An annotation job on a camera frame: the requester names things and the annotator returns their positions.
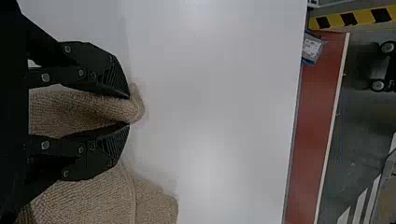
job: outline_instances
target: metal screw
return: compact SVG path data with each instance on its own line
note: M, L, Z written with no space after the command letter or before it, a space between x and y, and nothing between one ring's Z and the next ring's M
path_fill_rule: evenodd
M112 167L113 166L113 161L108 161L107 162L107 167Z
M43 80L43 82L49 82L50 81L50 74L44 73L43 75L41 75L41 80Z
M90 151L95 151L96 148L95 142L90 142L88 148L90 149Z
M78 153L79 153L79 154L82 154L83 152L84 152L84 147L79 147L79 148L78 148Z
M92 80L96 80L96 73L91 72L91 79L92 79Z
M32 157L30 157L29 159L27 159L27 163L28 163L28 164L32 164L33 162L35 162L35 159L33 159Z
M68 170L65 170L62 175L64 176L64 178L67 178L69 176L70 172Z
M47 150L50 148L50 142L49 141L44 141L41 143L41 149Z
M72 49L70 48L70 46L64 46L64 52L70 53L71 51Z

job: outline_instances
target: hazard stripe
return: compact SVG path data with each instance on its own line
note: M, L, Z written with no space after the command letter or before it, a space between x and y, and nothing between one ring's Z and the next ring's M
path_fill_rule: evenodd
M311 17L309 29L335 29L390 21L396 21L396 5Z

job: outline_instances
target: black object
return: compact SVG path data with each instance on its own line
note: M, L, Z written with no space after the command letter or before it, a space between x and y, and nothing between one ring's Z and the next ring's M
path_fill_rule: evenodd
M62 139L29 135L29 89L60 83L129 98L117 58L89 43L59 43L21 14L16 0L0 3L0 223L57 180L90 179L116 165L129 124ZM27 59L41 67L29 69Z
M379 51L383 57L375 60L373 73L381 77L370 79L370 89L376 92L396 91L396 42L385 42L379 46Z

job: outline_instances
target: white surface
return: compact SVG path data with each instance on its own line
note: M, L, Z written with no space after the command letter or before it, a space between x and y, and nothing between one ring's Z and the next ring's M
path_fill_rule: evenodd
M116 54L148 113L124 159L179 223L280 223L306 0L23 0L61 40Z

